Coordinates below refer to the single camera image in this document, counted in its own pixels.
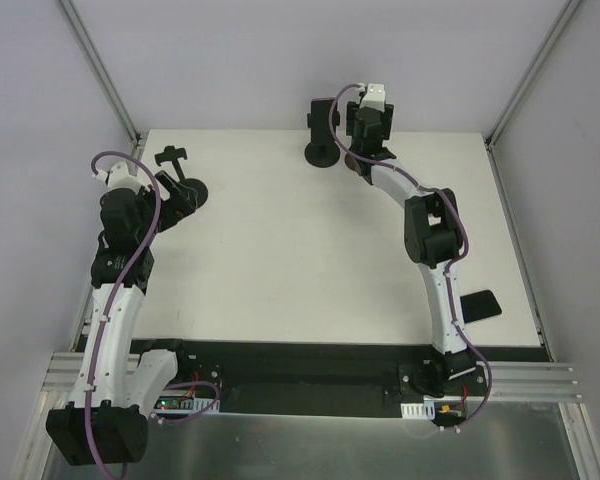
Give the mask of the black stand with wooden base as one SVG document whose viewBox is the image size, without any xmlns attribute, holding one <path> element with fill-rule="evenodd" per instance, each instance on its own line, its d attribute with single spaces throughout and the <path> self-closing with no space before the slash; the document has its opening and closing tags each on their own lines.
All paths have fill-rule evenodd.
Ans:
<svg viewBox="0 0 600 480">
<path fill-rule="evenodd" d="M 365 176 L 369 173 L 370 165 L 363 160 L 359 160 L 353 154 L 346 154 L 344 161 L 345 165 L 359 176 Z"/>
</svg>

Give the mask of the tall black clamp stand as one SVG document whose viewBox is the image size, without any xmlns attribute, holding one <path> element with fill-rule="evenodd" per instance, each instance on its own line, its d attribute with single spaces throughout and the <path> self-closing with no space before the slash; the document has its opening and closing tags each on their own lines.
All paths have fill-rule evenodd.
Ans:
<svg viewBox="0 0 600 480">
<path fill-rule="evenodd" d="M 186 177 L 180 164 L 181 160 L 188 159 L 187 151 L 184 147 L 175 147 L 173 145 L 165 146 L 162 152 L 154 155 L 154 159 L 157 166 L 162 166 L 164 163 L 170 163 L 176 172 L 178 178 L 177 182 L 186 183 L 197 190 L 198 208 L 202 207 L 206 203 L 209 196 L 207 186 L 199 179 Z"/>
</svg>

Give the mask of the purple phone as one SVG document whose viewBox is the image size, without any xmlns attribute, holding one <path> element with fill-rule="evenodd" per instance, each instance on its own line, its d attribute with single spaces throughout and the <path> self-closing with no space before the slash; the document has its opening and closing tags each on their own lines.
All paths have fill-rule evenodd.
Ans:
<svg viewBox="0 0 600 480">
<path fill-rule="evenodd" d="M 339 123 L 337 110 L 331 114 L 331 106 L 334 98 L 316 98 L 310 102 L 310 110 L 307 114 L 307 126 L 310 130 L 310 143 L 313 145 L 325 145 L 333 143 L 333 136 L 329 121 Z"/>
</svg>

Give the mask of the black round-base clamp stand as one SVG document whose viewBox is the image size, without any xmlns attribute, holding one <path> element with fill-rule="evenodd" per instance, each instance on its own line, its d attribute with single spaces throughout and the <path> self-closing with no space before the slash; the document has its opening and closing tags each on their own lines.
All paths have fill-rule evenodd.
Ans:
<svg viewBox="0 0 600 480">
<path fill-rule="evenodd" d="M 333 143 L 325 145 L 313 145 L 309 141 L 304 149 L 304 158 L 316 168 L 330 168 L 338 163 L 340 149 L 334 139 Z"/>
</svg>

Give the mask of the white-edged phone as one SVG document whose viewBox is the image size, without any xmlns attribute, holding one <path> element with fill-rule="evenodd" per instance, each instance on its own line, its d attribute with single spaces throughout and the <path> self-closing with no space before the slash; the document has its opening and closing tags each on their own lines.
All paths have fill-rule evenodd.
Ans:
<svg viewBox="0 0 600 480">
<path fill-rule="evenodd" d="M 464 322 L 466 324 L 497 317 L 503 310 L 491 290 L 482 290 L 460 297 Z"/>
</svg>

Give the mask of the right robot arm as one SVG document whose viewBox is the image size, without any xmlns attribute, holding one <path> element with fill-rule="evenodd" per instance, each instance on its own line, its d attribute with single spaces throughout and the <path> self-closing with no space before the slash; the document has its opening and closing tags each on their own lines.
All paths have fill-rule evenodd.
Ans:
<svg viewBox="0 0 600 480">
<path fill-rule="evenodd" d="M 383 145 L 392 110 L 390 105 L 378 109 L 347 103 L 351 145 L 345 163 L 403 209 L 405 250 L 421 272 L 432 320 L 432 358 L 411 374 L 410 385 L 423 395 L 441 398 L 461 388 L 466 374 L 476 369 L 457 285 L 457 263 L 468 251 L 466 231 L 453 191 L 421 185 Z"/>
</svg>

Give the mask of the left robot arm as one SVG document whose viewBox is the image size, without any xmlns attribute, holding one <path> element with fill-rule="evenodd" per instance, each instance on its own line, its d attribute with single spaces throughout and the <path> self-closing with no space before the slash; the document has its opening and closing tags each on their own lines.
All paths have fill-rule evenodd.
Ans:
<svg viewBox="0 0 600 480">
<path fill-rule="evenodd" d="M 98 250 L 91 266 L 92 327 L 78 378 L 65 406 L 48 413 L 46 430 L 72 466 L 136 463 L 148 443 L 150 413 L 167 386 L 184 387 L 191 365 L 181 344 L 142 353 L 134 372 L 128 355 L 154 264 L 154 236 L 193 214 L 208 198 L 198 179 L 155 175 L 168 197 L 133 176 L 107 173 L 100 198 Z"/>
</svg>

